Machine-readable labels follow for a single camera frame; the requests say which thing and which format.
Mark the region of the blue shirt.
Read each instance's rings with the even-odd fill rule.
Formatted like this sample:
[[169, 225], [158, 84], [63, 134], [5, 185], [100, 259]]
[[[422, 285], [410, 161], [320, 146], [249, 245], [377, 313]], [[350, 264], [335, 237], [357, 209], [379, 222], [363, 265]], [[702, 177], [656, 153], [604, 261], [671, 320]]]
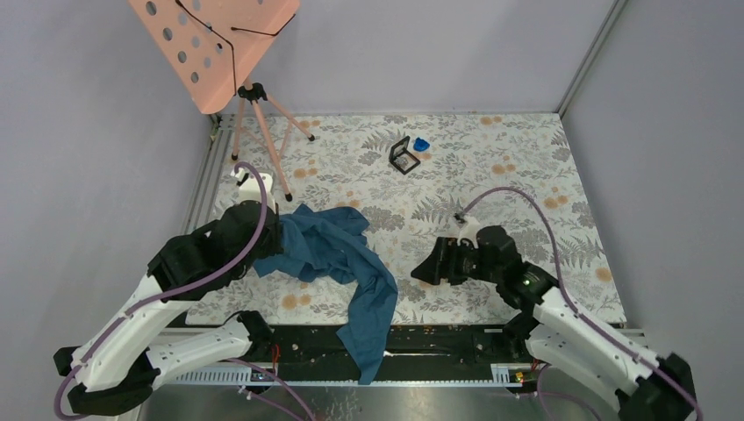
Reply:
[[360, 369], [360, 385], [376, 378], [383, 362], [398, 289], [393, 274], [368, 248], [369, 221], [355, 208], [312, 210], [301, 204], [280, 216], [283, 253], [256, 260], [258, 276], [275, 271], [312, 283], [328, 276], [357, 284], [347, 306], [347, 323], [337, 336]]

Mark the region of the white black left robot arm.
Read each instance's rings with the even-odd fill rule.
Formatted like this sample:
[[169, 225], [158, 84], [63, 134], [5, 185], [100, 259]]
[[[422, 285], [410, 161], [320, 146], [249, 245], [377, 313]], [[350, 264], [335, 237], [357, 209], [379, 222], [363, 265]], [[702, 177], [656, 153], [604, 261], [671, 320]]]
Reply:
[[63, 381], [54, 398], [61, 420], [115, 417], [143, 404], [163, 384], [214, 362], [262, 360], [273, 332], [256, 310], [239, 310], [219, 327], [166, 345], [154, 344], [172, 321], [208, 293], [282, 252], [273, 200], [246, 200], [195, 231], [173, 237], [147, 264], [138, 287], [106, 326], [81, 346], [53, 357]]

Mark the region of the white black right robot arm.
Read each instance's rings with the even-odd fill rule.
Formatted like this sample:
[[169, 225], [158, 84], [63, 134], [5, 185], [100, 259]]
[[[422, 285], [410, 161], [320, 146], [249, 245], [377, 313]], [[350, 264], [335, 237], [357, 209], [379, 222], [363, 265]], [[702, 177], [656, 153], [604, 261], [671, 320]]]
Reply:
[[486, 226], [472, 239], [437, 238], [411, 277], [431, 285], [494, 284], [518, 310], [504, 328], [506, 355], [516, 361], [533, 356], [561, 370], [622, 420], [685, 420], [694, 412], [694, 383], [684, 359], [661, 357], [565, 297], [555, 277], [523, 260], [501, 226]]

